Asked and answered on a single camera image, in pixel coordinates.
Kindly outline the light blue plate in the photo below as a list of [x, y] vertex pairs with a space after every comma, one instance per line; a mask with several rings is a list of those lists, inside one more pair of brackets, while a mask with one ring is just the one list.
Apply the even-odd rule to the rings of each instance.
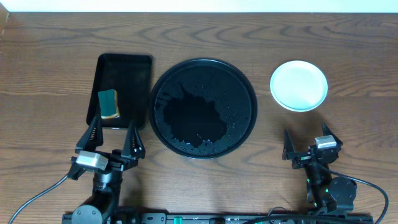
[[328, 82], [316, 65], [293, 60], [274, 70], [270, 79], [270, 91], [283, 108], [307, 112], [323, 103], [328, 94]]

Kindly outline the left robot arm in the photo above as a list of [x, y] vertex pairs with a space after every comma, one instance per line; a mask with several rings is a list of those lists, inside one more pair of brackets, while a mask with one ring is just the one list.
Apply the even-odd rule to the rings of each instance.
[[145, 158], [146, 150], [134, 120], [130, 121], [122, 149], [101, 152], [103, 129], [99, 118], [91, 124], [76, 144], [76, 157], [71, 158], [67, 177], [78, 180], [85, 172], [94, 173], [91, 196], [79, 207], [62, 217], [63, 223], [131, 223], [133, 209], [121, 208], [119, 198], [123, 172], [136, 167]]

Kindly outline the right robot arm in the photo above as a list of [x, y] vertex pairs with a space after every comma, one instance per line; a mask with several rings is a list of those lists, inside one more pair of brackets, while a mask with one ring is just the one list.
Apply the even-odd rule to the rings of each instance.
[[307, 200], [314, 205], [310, 215], [345, 217], [354, 209], [357, 184], [342, 176], [332, 176], [328, 165], [337, 160], [343, 142], [325, 123], [322, 131], [323, 135], [315, 138], [307, 152], [297, 152], [288, 131], [284, 131], [282, 158], [292, 161], [293, 169], [305, 169]]

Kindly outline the green yellow sponge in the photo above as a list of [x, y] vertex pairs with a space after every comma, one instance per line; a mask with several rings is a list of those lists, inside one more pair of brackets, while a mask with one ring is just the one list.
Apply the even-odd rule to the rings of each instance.
[[100, 116], [102, 119], [120, 117], [118, 106], [118, 93], [115, 89], [98, 92]]

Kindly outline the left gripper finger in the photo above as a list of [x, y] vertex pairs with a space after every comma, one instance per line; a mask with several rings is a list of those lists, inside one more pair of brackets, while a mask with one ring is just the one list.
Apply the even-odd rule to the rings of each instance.
[[76, 144], [75, 152], [93, 152], [97, 147], [103, 145], [103, 129], [100, 119], [95, 116], [89, 127]]
[[134, 120], [131, 120], [127, 129], [121, 156], [127, 159], [138, 160], [144, 159], [145, 154], [146, 150], [136, 128], [136, 123]]

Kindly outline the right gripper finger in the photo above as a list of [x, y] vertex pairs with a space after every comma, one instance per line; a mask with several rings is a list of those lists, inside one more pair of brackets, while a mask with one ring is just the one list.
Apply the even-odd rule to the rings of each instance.
[[284, 148], [282, 152], [283, 160], [292, 160], [295, 157], [295, 148], [290, 138], [289, 132], [284, 130]]
[[322, 131], [324, 136], [332, 136], [333, 139], [336, 141], [337, 146], [343, 145], [343, 142], [330, 130], [330, 128], [325, 123], [322, 123]]

